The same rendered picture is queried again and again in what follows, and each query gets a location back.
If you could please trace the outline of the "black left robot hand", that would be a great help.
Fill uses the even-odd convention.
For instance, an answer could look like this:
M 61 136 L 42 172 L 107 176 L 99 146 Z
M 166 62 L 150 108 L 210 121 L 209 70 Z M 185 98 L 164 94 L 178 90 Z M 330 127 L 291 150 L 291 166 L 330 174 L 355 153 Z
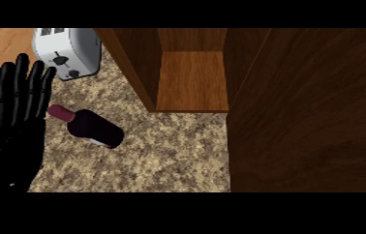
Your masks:
M 21 53 L 0 66 L 0 194 L 26 193 L 42 169 L 57 68 Z

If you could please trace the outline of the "dark red wine bottle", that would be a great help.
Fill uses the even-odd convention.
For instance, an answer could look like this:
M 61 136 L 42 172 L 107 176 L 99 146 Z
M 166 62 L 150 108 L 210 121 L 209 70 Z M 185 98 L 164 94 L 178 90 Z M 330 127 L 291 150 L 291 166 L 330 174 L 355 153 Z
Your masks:
M 123 128 L 108 121 L 92 110 L 68 110 L 60 104 L 52 104 L 48 109 L 49 114 L 68 124 L 68 132 L 80 138 L 88 139 L 95 144 L 116 148 L 124 139 Z

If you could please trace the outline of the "brown wooden cabinet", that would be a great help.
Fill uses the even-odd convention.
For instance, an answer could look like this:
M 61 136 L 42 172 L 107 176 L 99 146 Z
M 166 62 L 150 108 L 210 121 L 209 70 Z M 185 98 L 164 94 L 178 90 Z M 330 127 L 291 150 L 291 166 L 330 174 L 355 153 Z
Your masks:
M 99 28 L 96 33 L 147 109 L 226 113 L 268 28 Z

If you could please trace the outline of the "dark brown cabinet door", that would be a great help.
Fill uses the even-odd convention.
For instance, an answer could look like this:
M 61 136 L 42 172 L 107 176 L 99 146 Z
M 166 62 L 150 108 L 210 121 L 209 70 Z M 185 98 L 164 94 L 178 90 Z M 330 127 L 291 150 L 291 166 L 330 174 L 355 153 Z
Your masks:
M 366 29 L 274 29 L 228 114 L 231 190 L 366 191 Z

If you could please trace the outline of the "silver toaster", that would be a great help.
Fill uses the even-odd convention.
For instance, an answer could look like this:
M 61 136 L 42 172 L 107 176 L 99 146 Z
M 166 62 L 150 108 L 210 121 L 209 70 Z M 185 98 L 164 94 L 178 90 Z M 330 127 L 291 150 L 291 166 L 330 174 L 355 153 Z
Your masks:
M 32 48 L 60 80 L 95 75 L 101 70 L 102 41 L 94 28 L 36 28 Z

